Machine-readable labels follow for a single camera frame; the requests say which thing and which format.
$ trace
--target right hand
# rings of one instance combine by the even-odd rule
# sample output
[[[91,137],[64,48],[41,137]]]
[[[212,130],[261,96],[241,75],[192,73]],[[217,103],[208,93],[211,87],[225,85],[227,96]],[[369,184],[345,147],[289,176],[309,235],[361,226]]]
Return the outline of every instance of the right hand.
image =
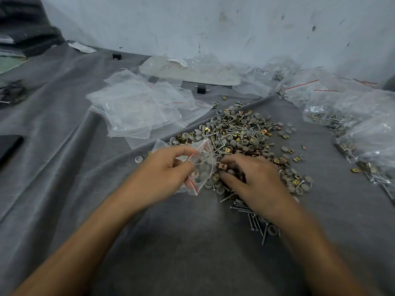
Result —
[[[264,157],[234,154],[225,156],[221,163],[245,174],[246,183],[227,172],[221,172],[221,179],[258,215],[274,222],[275,217],[282,214],[284,204],[296,204],[275,165]]]

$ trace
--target gray fabric sheet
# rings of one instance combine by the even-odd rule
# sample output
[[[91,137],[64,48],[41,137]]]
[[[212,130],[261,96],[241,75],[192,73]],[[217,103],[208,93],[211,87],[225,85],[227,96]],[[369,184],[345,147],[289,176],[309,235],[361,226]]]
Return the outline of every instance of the gray fabric sheet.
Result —
[[[0,111],[0,134],[26,139],[0,170],[1,295],[78,229],[136,169],[136,156],[152,149],[153,143],[131,150],[124,138],[106,137],[104,120],[87,111],[90,103],[84,98],[105,85],[102,79],[146,58],[123,53],[122,60],[113,61],[111,51],[82,54],[64,44],[0,78],[24,79],[32,91],[23,103]],[[214,98],[221,102],[219,109],[241,100],[195,97],[209,103]],[[332,145],[329,129],[303,122],[288,102],[270,98],[248,109],[298,129],[288,140],[276,135],[272,140],[275,153],[288,146],[307,157],[293,164],[314,179],[301,204],[318,217],[352,268],[371,274],[383,291],[394,294],[395,211],[385,194],[362,174],[350,172],[352,166]],[[214,110],[201,120],[213,115]],[[209,190],[197,197],[176,194],[136,216],[100,266],[90,294],[308,294],[301,269],[280,239],[268,237],[262,247],[247,217],[230,211],[229,203],[220,204],[220,199]]]

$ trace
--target hand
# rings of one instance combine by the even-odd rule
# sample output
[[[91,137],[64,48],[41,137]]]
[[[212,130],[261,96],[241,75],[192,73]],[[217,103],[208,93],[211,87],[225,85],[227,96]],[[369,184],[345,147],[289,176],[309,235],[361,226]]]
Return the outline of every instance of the hand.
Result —
[[[246,157],[242,154],[225,156],[221,163],[245,174],[246,184],[233,175],[222,172],[221,179],[260,216],[274,222],[284,203],[296,204],[281,182],[277,168],[264,157]]]
[[[117,194],[122,195],[123,203],[127,204],[130,199],[130,205],[138,206],[139,209],[165,200],[194,171],[193,163],[181,162],[176,157],[189,156],[194,151],[195,149],[187,146],[158,149],[125,180]]]

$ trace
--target white wall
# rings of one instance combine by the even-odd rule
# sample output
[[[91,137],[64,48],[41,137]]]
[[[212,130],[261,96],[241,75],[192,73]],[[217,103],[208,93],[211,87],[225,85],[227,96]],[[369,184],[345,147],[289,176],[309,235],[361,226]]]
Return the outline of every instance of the white wall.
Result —
[[[212,52],[383,81],[395,74],[395,0],[42,0],[66,39],[147,55]]]

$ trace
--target pile of fasteners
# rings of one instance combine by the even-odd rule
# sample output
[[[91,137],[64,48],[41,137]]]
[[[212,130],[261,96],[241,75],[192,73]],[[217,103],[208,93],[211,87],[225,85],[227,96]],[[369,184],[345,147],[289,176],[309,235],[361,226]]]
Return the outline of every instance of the pile of fasteners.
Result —
[[[176,137],[172,137],[167,144],[169,146],[175,145],[191,145],[202,139],[210,139],[215,160],[217,162],[217,172],[207,180],[204,184],[205,188],[213,189],[217,194],[224,197],[221,202],[226,200],[232,201],[231,209],[237,210],[241,213],[247,213],[250,220],[251,229],[259,231],[263,236],[262,244],[266,239],[266,234],[276,236],[280,235],[280,231],[266,219],[257,216],[229,187],[227,187],[220,179],[219,171],[223,170],[233,174],[239,179],[245,181],[243,174],[239,174],[237,170],[229,169],[226,164],[221,164],[220,161],[225,155],[230,154],[244,154],[251,157],[264,156],[269,162],[277,166],[278,174],[289,192],[297,196],[309,192],[313,186],[313,179],[309,176],[302,176],[299,172],[291,168],[290,155],[294,154],[293,149],[285,146],[281,147],[282,155],[277,158],[271,151],[274,143],[270,142],[270,137],[276,132],[283,139],[290,138],[290,135],[297,131],[292,123],[287,123],[286,127],[281,122],[272,120],[271,116],[263,117],[259,113],[252,113],[239,109],[243,103],[236,102],[234,106],[225,109],[223,115],[212,118],[206,124],[202,124],[190,133],[180,133]],[[294,162],[306,160],[306,156],[300,154],[292,158]],[[261,223],[265,224],[265,229],[262,230]]]

